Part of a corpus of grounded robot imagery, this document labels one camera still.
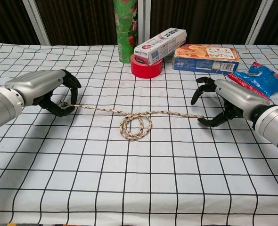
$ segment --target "tape roll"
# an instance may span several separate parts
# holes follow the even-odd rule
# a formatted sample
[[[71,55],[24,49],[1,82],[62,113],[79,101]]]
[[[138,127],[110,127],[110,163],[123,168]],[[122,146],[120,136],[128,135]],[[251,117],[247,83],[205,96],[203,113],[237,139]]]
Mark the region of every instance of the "tape roll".
[[[131,55],[131,72],[133,75],[143,79],[151,79],[158,76],[162,71],[162,62],[159,60],[153,65],[146,65],[138,62],[134,54]]]

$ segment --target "robotic arm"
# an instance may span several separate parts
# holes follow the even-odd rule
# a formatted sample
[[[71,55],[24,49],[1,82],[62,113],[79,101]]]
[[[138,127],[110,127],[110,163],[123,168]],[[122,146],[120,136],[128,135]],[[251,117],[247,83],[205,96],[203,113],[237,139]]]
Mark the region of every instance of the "robotic arm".
[[[204,82],[194,93],[191,104],[194,105],[203,92],[216,92],[224,100],[225,110],[211,120],[198,118],[207,127],[216,127],[235,117],[253,122],[253,129],[278,148],[278,106],[270,105],[269,100],[254,92],[225,80],[198,78]]]
[[[18,117],[23,107],[39,105],[56,116],[70,114],[74,107],[62,109],[51,101],[53,90],[65,85],[71,91],[71,103],[76,104],[79,81],[65,70],[27,73],[0,86],[0,126]]]

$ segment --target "green cylindrical container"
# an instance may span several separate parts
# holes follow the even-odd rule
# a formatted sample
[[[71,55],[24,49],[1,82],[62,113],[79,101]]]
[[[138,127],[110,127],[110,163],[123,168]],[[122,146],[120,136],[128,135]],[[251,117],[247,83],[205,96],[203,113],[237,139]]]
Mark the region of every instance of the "green cylindrical container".
[[[131,55],[138,43],[137,0],[114,0],[119,60],[131,62]]]

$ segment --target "orange food box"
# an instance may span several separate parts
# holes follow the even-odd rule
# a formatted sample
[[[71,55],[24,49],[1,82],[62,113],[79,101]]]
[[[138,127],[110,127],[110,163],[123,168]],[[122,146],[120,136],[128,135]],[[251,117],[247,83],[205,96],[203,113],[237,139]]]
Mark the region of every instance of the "orange food box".
[[[234,48],[184,44],[175,50],[175,70],[229,74],[237,70],[239,57]]]

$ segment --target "table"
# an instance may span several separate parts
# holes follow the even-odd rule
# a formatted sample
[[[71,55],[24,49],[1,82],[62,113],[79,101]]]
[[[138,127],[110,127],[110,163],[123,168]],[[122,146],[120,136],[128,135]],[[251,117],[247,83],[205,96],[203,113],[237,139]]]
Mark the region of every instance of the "table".
[[[278,46],[223,45],[278,72]],[[214,93],[194,106],[196,78],[172,69],[144,80],[118,60],[117,46],[0,44],[0,85],[26,72],[66,69],[78,103],[126,112],[170,110],[214,117]],[[65,87],[53,101],[69,100]],[[278,93],[272,97],[278,104]],[[278,225],[278,149],[243,119],[207,129],[196,119],[155,115],[138,141],[119,133],[123,116],[77,109],[55,117],[26,107],[0,128],[0,223],[76,225]],[[132,131],[138,127],[132,122]]]

